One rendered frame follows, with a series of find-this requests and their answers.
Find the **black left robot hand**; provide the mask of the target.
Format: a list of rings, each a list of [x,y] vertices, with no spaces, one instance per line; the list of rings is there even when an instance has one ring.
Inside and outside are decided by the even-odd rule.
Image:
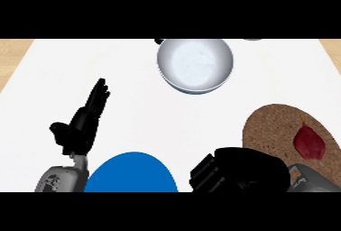
[[[102,111],[111,95],[105,79],[99,79],[89,94],[89,100],[72,117],[71,123],[55,122],[49,130],[63,155],[87,155],[94,143]]]

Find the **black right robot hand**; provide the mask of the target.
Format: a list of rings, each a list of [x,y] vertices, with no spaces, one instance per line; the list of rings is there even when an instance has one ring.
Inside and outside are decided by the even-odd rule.
[[[190,171],[195,192],[282,193],[291,174],[280,158],[249,148],[218,148]]]

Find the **brown speckled plate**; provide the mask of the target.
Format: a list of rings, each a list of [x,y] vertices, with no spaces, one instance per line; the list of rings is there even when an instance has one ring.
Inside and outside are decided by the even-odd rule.
[[[319,161],[306,160],[294,149],[301,120],[325,141]],[[251,113],[242,129],[242,146],[279,157],[288,166],[304,164],[341,188],[341,146],[320,121],[297,107],[272,104]]]

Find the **dark red squash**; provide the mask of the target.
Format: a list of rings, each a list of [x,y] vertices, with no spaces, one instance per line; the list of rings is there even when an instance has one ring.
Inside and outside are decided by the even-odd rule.
[[[326,144],[306,120],[294,136],[294,149],[306,160],[320,160],[326,151]]]

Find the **blue plate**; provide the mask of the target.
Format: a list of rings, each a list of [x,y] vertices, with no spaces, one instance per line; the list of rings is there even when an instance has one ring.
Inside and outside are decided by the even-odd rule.
[[[177,192],[164,163],[143,152],[112,157],[91,173],[86,192]]]

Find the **grey bowl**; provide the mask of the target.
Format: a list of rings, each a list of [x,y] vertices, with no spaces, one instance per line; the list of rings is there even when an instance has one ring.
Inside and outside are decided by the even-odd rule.
[[[164,39],[158,45],[156,66],[174,89],[201,95],[226,83],[233,53],[221,39]]]

